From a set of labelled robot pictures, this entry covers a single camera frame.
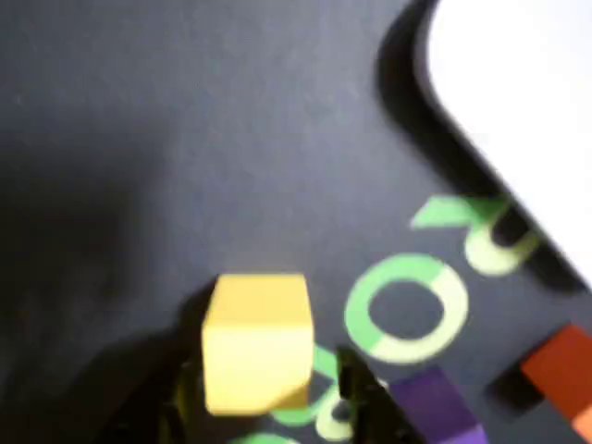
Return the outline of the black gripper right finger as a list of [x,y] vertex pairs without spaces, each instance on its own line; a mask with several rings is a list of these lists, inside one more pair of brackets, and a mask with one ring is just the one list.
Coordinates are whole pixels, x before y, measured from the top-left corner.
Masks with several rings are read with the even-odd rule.
[[352,443],[418,443],[400,405],[351,347],[337,347],[339,395],[350,404]]

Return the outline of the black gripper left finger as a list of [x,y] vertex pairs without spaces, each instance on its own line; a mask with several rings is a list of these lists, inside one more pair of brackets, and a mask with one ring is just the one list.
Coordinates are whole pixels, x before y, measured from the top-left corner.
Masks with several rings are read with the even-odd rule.
[[200,337],[185,341],[98,432],[95,443],[195,443],[204,401]]

